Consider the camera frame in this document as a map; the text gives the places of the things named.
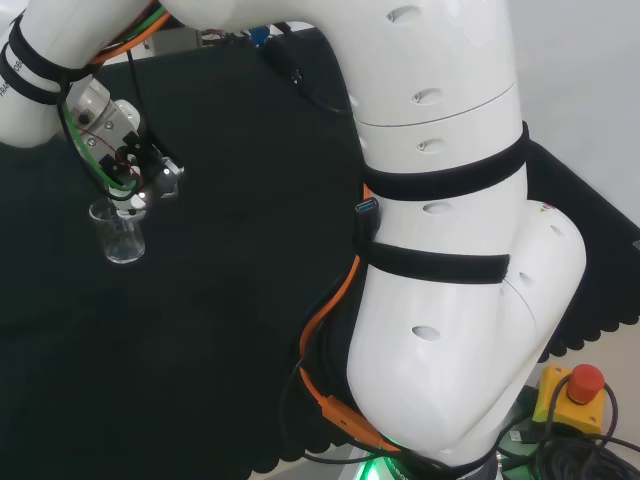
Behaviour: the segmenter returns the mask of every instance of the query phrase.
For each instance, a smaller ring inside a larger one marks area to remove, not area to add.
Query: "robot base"
[[[361,457],[365,453],[354,449],[350,458]],[[497,457],[492,458],[483,467],[463,478],[464,480],[503,480],[498,468]],[[361,465],[345,467],[339,480],[427,480],[427,477],[416,477],[404,470],[397,462],[378,458]]]

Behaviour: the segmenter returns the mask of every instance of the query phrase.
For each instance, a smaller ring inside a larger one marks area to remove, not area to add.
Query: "wire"
[[[149,1],[149,5],[147,5],[147,8],[145,8],[140,15],[138,15],[138,17],[131,22],[131,24],[126,28],[126,30],[123,31],[122,34],[120,34],[119,37],[117,37],[117,40],[114,40],[111,45],[107,48],[110,48],[111,46],[113,46],[116,43],[122,42],[125,39],[129,38],[131,35],[131,33],[133,32],[133,30],[140,25],[142,22],[145,21],[145,19],[149,18],[152,15],[152,12],[155,12],[158,8],[160,8],[161,5],[158,5],[157,0],[150,0]]]
[[[146,121],[146,126],[147,126],[147,135],[149,137],[149,139],[151,140],[151,142],[156,145],[163,153],[163,155],[170,157],[174,163],[180,163],[180,164],[184,164],[184,162],[182,161],[182,159],[180,158],[180,156],[178,155],[177,152],[175,152],[172,148],[170,148],[169,146],[167,146],[167,144],[164,142],[164,140],[162,140],[162,138],[160,138],[158,135],[156,135],[152,125],[151,125],[151,120],[149,118],[148,112],[147,112],[147,108],[145,106],[145,102],[144,102],[144,98],[142,97],[142,91],[140,89],[140,80],[138,78],[138,72],[136,70],[136,66],[135,66],[135,61],[133,60],[133,54],[131,53],[131,51],[127,51],[127,60],[129,63],[129,72],[131,73],[131,80],[133,83],[133,89],[134,92],[136,94],[136,97],[138,97],[138,103],[140,105],[140,114],[142,116],[142,118]]]
[[[286,401],[287,401],[287,394],[289,392],[289,390],[291,390],[291,385],[293,383],[294,378],[296,377],[296,375],[298,374],[298,371],[300,370],[302,363],[306,360],[306,357],[302,357],[298,363],[296,364],[296,366],[294,367],[293,371],[291,372],[291,374],[289,375],[289,377],[287,378],[287,381],[282,389],[282,392],[280,392],[280,398],[278,401],[278,424],[280,426],[280,435],[282,436],[283,440],[289,444],[289,445],[295,445],[295,442],[293,442],[291,440],[291,438],[289,437],[289,433],[287,431],[287,427],[286,427],[286,423],[285,423],[285,418],[284,418],[284,412],[285,412],[285,406],[286,406]],[[368,462],[369,460],[374,460],[376,458],[380,458],[382,455],[380,453],[376,453],[376,454],[372,454],[369,455],[367,457],[362,457],[362,458],[349,458],[346,460],[340,460],[340,459],[332,459],[332,458],[323,458],[323,457],[316,457],[314,455],[309,455],[307,452],[304,452],[302,454],[302,458],[309,460],[311,462],[315,462],[315,463],[324,463],[326,465],[352,465],[355,463],[362,463],[362,462]]]
[[[363,198],[366,199],[366,198],[369,198],[370,196],[371,196],[371,190],[369,190],[369,187],[365,185]],[[351,283],[353,282],[353,279],[356,276],[356,272],[358,271],[359,265],[360,265],[360,257],[356,256],[353,260],[353,264],[351,266],[351,270],[349,271],[349,274],[345,278],[340,288],[338,288],[338,291],[333,295],[331,300],[329,300],[327,304],[324,307],[322,307],[311,318],[309,323],[307,323],[306,327],[304,328],[304,331],[302,332],[302,336],[300,337],[300,355],[301,356],[304,356],[307,350],[307,347],[311,342],[311,337],[313,336],[315,330],[320,325],[324,317],[326,317],[331,312],[331,310],[333,310],[333,308],[340,302],[340,300],[342,300],[345,293],[347,293],[347,290],[351,286]]]
[[[84,133],[85,135],[90,135],[92,137],[97,138],[102,144],[104,144],[109,150],[111,150],[113,152],[113,156],[115,158],[115,160],[117,162],[119,162],[121,165],[124,165],[125,167],[127,167],[127,169],[129,170],[129,172],[136,177],[136,180],[138,182],[138,186],[141,187],[143,184],[143,180],[142,177],[140,176],[140,174],[138,172],[135,171],[135,169],[133,168],[133,165],[131,165],[131,163],[128,160],[125,160],[124,158],[122,158],[122,155],[115,149],[115,147],[113,145],[111,145],[109,142],[107,142],[104,138],[102,138],[100,135],[96,135],[94,132],[90,132],[89,130],[86,130],[82,127],[79,127],[76,125],[76,128],[81,131],[82,133]]]
[[[164,7],[160,7],[158,10],[153,12],[149,17],[147,17],[145,20],[143,20],[140,24],[138,24],[136,27],[134,27],[131,31],[129,31],[128,33],[126,33],[122,37],[120,37],[119,42],[126,42],[126,41],[129,41],[129,40],[132,40],[134,37],[137,37],[141,33],[145,32],[146,30],[151,28],[151,26],[154,23],[156,23],[158,20],[160,20],[160,18],[165,13],[167,13],[167,9],[164,8]]]
[[[147,28],[140,35],[138,35],[137,37],[133,38],[132,40],[127,41],[124,45],[116,48],[115,50],[112,50],[112,51],[109,51],[109,52],[104,53],[102,55],[99,55],[91,63],[93,65],[101,65],[104,62],[106,62],[107,60],[110,60],[110,59],[112,59],[114,57],[117,57],[118,55],[121,55],[123,53],[128,52],[133,47],[141,44],[147,38],[149,38],[151,35],[153,35],[158,30],[160,30],[164,26],[164,24],[169,21],[170,18],[171,18],[171,14],[169,12],[164,13],[158,20],[156,20],[153,23],[153,25],[151,25],[149,28]]]
[[[65,136],[65,138],[67,140],[67,145],[71,149],[72,156],[79,160],[80,166],[82,167],[82,170],[84,171],[86,176],[89,178],[91,183],[96,187],[96,189],[98,191],[100,191],[101,194],[105,195],[106,197],[110,198],[111,200],[116,200],[116,201],[125,201],[125,200],[129,200],[129,199],[133,198],[133,196],[137,194],[136,190],[132,190],[128,195],[126,195],[124,197],[119,197],[119,196],[113,195],[111,192],[106,190],[104,188],[104,185],[102,183],[100,183],[100,181],[93,175],[93,173],[91,173],[91,171],[89,169],[89,166],[87,165],[87,161],[88,161],[88,159],[93,160],[93,157],[91,157],[91,154],[87,150],[86,145],[84,145],[84,142],[80,138],[80,135],[78,134],[78,131],[75,129],[75,125],[73,123],[73,119],[71,118],[71,114],[69,112],[69,108],[67,107],[67,105],[65,103],[65,96],[66,96],[65,92],[67,92],[68,89],[69,89],[68,81],[66,81],[66,80],[62,81],[61,85],[60,85],[60,96],[58,97],[58,102],[56,104],[56,110],[58,111],[58,117],[60,118],[60,124],[62,126],[62,131],[64,132],[64,136]],[[78,148],[83,149],[87,153],[87,155],[88,155],[87,159],[85,159],[78,152]],[[96,173],[99,174],[99,172],[102,172],[104,174],[102,169],[98,167],[98,170],[97,170]]]
[[[640,447],[630,442],[613,437],[618,424],[618,401],[608,384],[605,390],[609,396],[612,408],[611,425],[605,435],[582,435],[580,437],[564,437],[554,435],[554,412],[560,392],[569,381],[570,375],[562,379],[557,385],[549,404],[549,414],[545,422],[544,436],[530,455],[514,455],[499,449],[509,457],[509,462],[503,468],[503,472],[509,472],[515,468],[527,466],[534,478],[539,480],[596,480],[596,479],[640,479],[640,471],[633,465],[622,460],[613,452],[607,450],[608,443],[622,445],[640,453]],[[510,423],[500,438],[508,433],[523,418]]]
[[[343,108],[339,108],[339,107],[335,107],[327,102],[325,102],[324,100],[322,100],[322,98],[320,98],[320,95],[318,95],[317,92],[313,92],[311,95],[307,95],[304,91],[304,89],[300,88],[299,92],[300,95],[307,99],[308,102],[310,102],[311,104],[315,105],[316,107],[322,109],[322,110],[326,110],[330,113],[333,113],[335,115],[339,115],[341,117],[352,117],[353,116],[353,112],[351,110],[347,110],[347,109],[343,109]]]
[[[100,165],[98,165],[96,160],[93,158],[93,156],[89,152],[89,149],[87,148],[85,143],[82,141],[82,138],[80,137],[80,134],[78,133],[78,130],[76,129],[76,127],[75,127],[75,125],[73,123],[73,117],[71,117],[71,113],[69,112],[69,107],[67,107],[66,103],[64,103],[62,105],[62,114],[64,116],[63,128],[64,128],[64,126],[66,124],[66,130],[70,131],[73,143],[75,143],[75,145],[80,149],[80,151],[82,152],[82,156],[87,161],[89,166],[93,169],[93,171],[96,172],[98,174],[98,176],[106,184],[108,184],[111,188],[113,188],[115,190],[119,190],[119,191],[122,191],[122,192],[134,191],[135,188],[136,188],[136,182],[135,181],[130,183],[129,185],[126,185],[126,186],[125,185],[121,185],[118,182],[116,182],[115,180],[113,180],[111,177],[109,177],[105,173],[105,171],[100,167]]]
[[[512,421],[510,421],[506,427],[504,427],[502,429],[502,432],[500,433],[500,437],[499,437],[499,441],[503,439],[503,437],[505,437],[513,427],[515,427],[516,425],[518,425],[519,423],[524,422],[527,418],[531,417],[531,415],[533,414],[532,411],[527,411],[525,413],[523,413],[522,415],[520,415],[519,417],[514,418]],[[500,447],[500,445],[498,445],[498,453],[505,455],[507,457],[513,457],[515,456],[512,452],[508,452],[506,451],[504,448]]]

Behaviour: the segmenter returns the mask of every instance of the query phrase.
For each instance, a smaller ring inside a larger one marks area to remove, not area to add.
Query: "circular hole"
[[[440,139],[425,140],[418,144],[418,151],[421,153],[440,153],[444,147],[444,142]]]
[[[427,342],[435,342],[440,339],[440,332],[432,327],[413,327],[413,334]]]
[[[448,202],[433,202],[422,207],[422,210],[429,215],[447,215],[453,207]]]
[[[418,7],[415,5],[406,5],[389,12],[387,14],[387,20],[391,23],[403,23],[416,18],[418,15],[420,15],[420,9]]]
[[[442,90],[439,88],[427,88],[416,93],[411,97],[411,100],[418,105],[435,105],[442,101]]]
[[[558,227],[551,225],[551,230],[553,230],[553,232],[559,237],[564,237],[564,233],[562,233],[562,230],[560,230]]]
[[[523,272],[520,272],[520,280],[522,280],[522,283],[524,283],[527,287],[532,287],[534,284],[533,278]]]

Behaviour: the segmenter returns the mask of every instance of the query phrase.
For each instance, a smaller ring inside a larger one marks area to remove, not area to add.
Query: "green cable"
[[[91,153],[89,153],[89,149],[87,148],[85,143],[82,141],[82,137],[80,136],[78,129],[73,123],[73,117],[71,116],[71,112],[69,112],[69,107],[67,106],[66,103],[62,105],[62,111],[64,113],[64,119],[67,122],[67,125],[69,126],[69,131],[71,132],[73,141],[75,142],[76,146],[80,149],[82,156],[85,158],[89,166],[111,188],[115,190],[119,190],[121,192],[132,192],[136,188],[136,184],[137,184],[136,181],[134,180],[133,182],[131,182],[129,185],[126,185],[126,186],[120,185],[118,182],[110,178],[109,175],[104,173],[104,170],[102,170],[102,167],[100,167],[98,162],[95,161]]]
[[[144,31],[146,31],[151,25],[156,23],[156,21],[158,21],[160,17],[162,17],[165,13],[167,13],[167,9],[164,7],[160,7],[157,12],[155,12],[153,15],[151,15],[149,18],[147,18],[144,22],[142,22],[140,25],[135,27],[133,30],[124,34],[122,37],[118,39],[118,41],[126,42],[131,40],[134,37],[137,37]]]

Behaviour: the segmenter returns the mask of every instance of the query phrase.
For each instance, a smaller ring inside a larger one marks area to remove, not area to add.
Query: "white robotic arm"
[[[162,3],[195,28],[301,20],[329,39],[381,214],[349,352],[353,396],[383,435],[424,457],[485,456],[586,263],[571,221],[527,200],[506,0]],[[31,0],[22,28],[42,56],[82,68],[146,5]],[[29,147],[58,128],[54,108],[0,96],[0,142]],[[410,265],[394,266],[398,252]],[[500,262],[508,272],[492,278]]]
[[[91,157],[90,175],[104,181],[100,189],[124,218],[141,218],[155,198],[174,196],[183,169],[158,149],[150,129],[138,135],[139,113],[126,101],[111,101],[85,67],[148,6],[148,0],[31,0],[3,35],[0,57],[0,142],[31,147],[48,141],[61,123],[69,125],[69,137],[78,130],[75,143],[84,159]],[[61,122],[61,85],[74,80],[65,96],[69,118]]]

